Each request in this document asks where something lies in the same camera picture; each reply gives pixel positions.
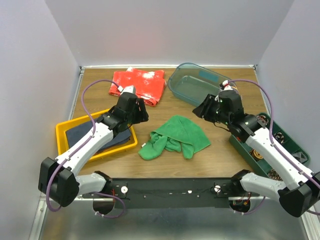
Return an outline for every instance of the robotic arm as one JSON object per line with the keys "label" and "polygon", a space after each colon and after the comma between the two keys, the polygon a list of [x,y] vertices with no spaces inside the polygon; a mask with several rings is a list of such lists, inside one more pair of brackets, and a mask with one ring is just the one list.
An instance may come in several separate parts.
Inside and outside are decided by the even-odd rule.
{"label": "robotic arm", "polygon": [[[275,139],[271,144],[269,130],[256,116],[244,113],[241,96],[228,81],[223,82],[220,89],[218,96],[208,94],[193,113],[208,122],[225,124],[239,141],[257,150],[283,179],[272,180],[243,170],[231,179],[234,191],[258,193],[279,201],[289,214],[300,217],[320,199],[320,190],[306,176],[320,183],[320,173],[314,174],[298,162]],[[301,171],[297,171],[279,150]]]}
{"label": "robotic arm", "polygon": [[126,87],[121,92],[117,104],[97,118],[95,131],[93,127],[79,142],[55,159],[47,157],[43,160],[38,183],[38,189],[42,193],[47,192],[49,180],[58,167],[60,170],[54,176],[49,197],[62,207],[68,206],[78,195],[103,190],[106,183],[110,181],[104,173],[96,171],[90,175],[78,176],[78,174],[85,163],[103,145],[120,132],[127,130],[128,125],[148,121],[145,103],[135,93],[134,86]]}

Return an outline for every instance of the white wall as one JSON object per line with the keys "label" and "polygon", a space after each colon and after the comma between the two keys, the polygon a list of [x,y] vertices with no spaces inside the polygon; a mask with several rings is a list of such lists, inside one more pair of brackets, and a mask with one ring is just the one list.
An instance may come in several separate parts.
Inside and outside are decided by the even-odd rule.
{"label": "white wall", "polygon": [[320,171],[320,1],[296,0],[258,64],[275,120]]}
{"label": "white wall", "polygon": [[82,66],[257,64],[293,0],[46,0]]}
{"label": "white wall", "polygon": [[78,65],[43,0],[0,2],[0,239],[28,239]]}

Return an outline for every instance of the red cloth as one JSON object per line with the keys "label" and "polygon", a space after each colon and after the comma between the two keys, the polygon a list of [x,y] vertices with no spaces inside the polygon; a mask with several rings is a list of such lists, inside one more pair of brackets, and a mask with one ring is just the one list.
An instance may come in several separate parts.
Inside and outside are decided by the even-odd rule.
{"label": "red cloth", "polygon": [[[144,100],[144,103],[155,107],[166,87],[165,71],[142,71],[129,67],[127,71],[115,71],[113,81],[122,86],[135,86],[135,94]],[[116,85],[112,84],[109,94],[120,96]]]}

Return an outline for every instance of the yellow plastic container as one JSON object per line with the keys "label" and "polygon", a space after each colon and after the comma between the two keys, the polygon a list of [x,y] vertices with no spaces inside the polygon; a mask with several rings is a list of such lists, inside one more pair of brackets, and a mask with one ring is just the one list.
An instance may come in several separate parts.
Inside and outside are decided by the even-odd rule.
{"label": "yellow plastic container", "polygon": [[[105,112],[107,112],[108,110],[109,109],[92,113],[91,116],[95,119],[95,118],[99,117],[101,114],[104,114]],[[78,118],[75,118],[72,120],[58,123],[55,126],[56,142],[57,142],[59,155],[63,154],[64,152],[66,152],[69,149],[66,131],[69,129],[72,129],[80,124],[88,122],[88,121],[90,121],[90,118],[89,118],[89,116],[86,115],[86,116],[81,116],[81,117],[78,117]],[[136,136],[136,133],[135,133],[133,126],[130,127],[130,131],[131,131],[131,137],[130,137],[129,141],[127,141],[126,143],[121,144],[121,145],[116,145],[116,146],[110,147],[108,149],[105,149],[103,152],[100,152],[98,154],[93,155],[88,160],[88,162],[102,159],[102,158],[105,158],[105,157],[108,157],[108,156],[111,156],[113,154],[117,154],[120,152],[124,152],[126,150],[132,149],[135,146],[137,146],[138,140],[137,140],[137,136]]]}

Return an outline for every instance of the green cloth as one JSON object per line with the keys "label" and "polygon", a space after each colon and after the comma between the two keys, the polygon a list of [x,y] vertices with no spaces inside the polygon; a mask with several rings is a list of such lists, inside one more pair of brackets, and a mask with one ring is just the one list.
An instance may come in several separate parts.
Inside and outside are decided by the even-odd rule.
{"label": "green cloth", "polygon": [[202,129],[184,116],[175,115],[164,125],[150,133],[151,139],[140,149],[144,160],[160,156],[164,149],[170,152],[182,151],[185,159],[209,146],[211,143]]}

